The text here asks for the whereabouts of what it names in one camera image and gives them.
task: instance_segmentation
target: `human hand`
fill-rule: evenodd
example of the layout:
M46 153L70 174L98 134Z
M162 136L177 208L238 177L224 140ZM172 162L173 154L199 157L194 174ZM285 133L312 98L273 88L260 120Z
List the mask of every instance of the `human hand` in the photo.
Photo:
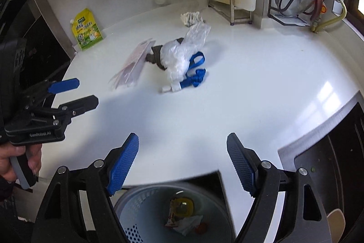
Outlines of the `human hand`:
M39 172L41 168L42 145L36 144L29 147L31 157L28 166L33 173ZM10 142L0 145L0 175L7 181L17 180L14 169L11 167L9 157L18 157L25 154L25 146L13 146Z

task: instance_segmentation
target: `clear plastic bag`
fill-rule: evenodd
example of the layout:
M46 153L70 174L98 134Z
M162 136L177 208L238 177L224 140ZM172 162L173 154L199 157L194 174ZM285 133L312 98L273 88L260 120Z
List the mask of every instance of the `clear plastic bag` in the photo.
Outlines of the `clear plastic bag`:
M185 79L190 58L202 49L211 26L199 22L190 27L183 42L177 40L163 45L161 49L161 63L166 69L171 83Z
M154 44L155 41L149 39L141 42L135 48L132 54L128 57L123 68L109 81L109 83L112 84L112 89L116 89L120 85L130 87L137 83L145 64L145 57L147 56L147 53L151 51Z

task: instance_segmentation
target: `blue strap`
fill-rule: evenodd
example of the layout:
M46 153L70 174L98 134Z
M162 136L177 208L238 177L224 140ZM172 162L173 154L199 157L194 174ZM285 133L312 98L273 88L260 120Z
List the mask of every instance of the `blue strap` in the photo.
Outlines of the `blue strap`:
M80 85L78 79L70 79L52 84L48 88L48 92L51 94L58 94L69 90L77 89Z
M197 58L197 57L202 57L202 58L201 58L201 60L199 62L195 63L195 58ZM202 64L204 64L204 62L205 62L205 56L203 55L203 53L202 52L197 52L195 55L193 55L190 58L190 66L188 67L188 70L199 67Z
M205 74L206 69L197 69L195 75L186 76L187 78L183 82L180 82L181 88L183 89L191 85L193 85L194 87L198 87L198 85L203 82Z

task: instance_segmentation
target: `kitchen counter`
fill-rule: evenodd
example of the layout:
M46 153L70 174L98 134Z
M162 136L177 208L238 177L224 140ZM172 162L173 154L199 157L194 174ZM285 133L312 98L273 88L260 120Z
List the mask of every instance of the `kitchen counter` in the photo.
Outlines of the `kitchen counter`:
M245 147L281 169L277 150L326 121L360 86L331 50L336 41L327 33L278 23L263 30L230 26L205 8L212 29L202 50L207 75L199 87L160 94L166 74L147 63L137 86L111 91L109 80L138 43L154 38L164 44L186 34L180 13L181 5L171 5L117 23L103 32L102 42L76 55L65 79L77 77L80 87L57 95L53 105L91 94L100 104L72 119L62 143L43 146L40 176L52 178L61 165L87 167L134 132L140 148L125 186L219 170L238 233L253 199L230 161L227 136L235 132ZM280 194L266 242L274 240L283 199Z

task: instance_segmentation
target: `blue lanyard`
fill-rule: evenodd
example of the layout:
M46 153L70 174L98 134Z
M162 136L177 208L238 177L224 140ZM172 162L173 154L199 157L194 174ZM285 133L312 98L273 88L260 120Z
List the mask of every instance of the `blue lanyard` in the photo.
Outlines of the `blue lanyard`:
M201 60L197 63L195 63L195 58L197 57L202 57ZM188 67L188 70L191 70L193 68L199 67L202 64L204 64L205 62L205 56L203 55L202 52L197 52L195 55L193 55L190 59L190 66ZM181 88L186 88L189 87L191 85L193 85L194 87L198 87L198 85L200 83L202 83L203 78L205 77L206 74L206 69L197 69L195 71L195 75L192 76L188 76L186 74L186 79L180 83Z

